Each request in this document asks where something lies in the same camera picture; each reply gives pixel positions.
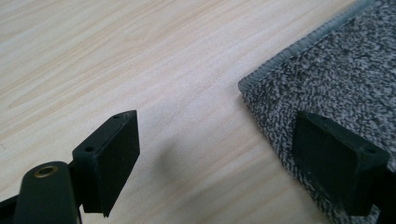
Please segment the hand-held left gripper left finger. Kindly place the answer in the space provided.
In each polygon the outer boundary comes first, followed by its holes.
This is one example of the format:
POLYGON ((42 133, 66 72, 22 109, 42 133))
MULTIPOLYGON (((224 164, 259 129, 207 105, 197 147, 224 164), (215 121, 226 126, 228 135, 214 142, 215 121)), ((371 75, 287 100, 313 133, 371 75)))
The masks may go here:
POLYGON ((137 112, 110 117, 72 155, 84 212, 108 217, 140 155, 137 112))

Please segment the grey speckled fluffy towel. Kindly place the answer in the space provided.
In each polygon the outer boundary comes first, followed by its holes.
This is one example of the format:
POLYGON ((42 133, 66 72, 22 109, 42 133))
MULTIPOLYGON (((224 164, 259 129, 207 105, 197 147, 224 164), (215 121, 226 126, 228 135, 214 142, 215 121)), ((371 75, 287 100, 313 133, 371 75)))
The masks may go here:
POLYGON ((283 167, 335 224, 396 224, 396 0, 357 0, 238 83, 283 167), (390 155, 390 213, 350 216, 292 157, 298 112, 321 115, 390 155))

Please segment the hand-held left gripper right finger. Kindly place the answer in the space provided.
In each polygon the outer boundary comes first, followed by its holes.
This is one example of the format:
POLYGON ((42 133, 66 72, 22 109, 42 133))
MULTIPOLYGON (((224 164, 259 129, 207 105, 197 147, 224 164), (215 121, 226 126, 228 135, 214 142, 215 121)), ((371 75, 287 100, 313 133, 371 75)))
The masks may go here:
POLYGON ((348 215, 366 216, 374 205, 390 213, 387 151, 331 119, 300 111, 291 153, 314 189, 348 215))

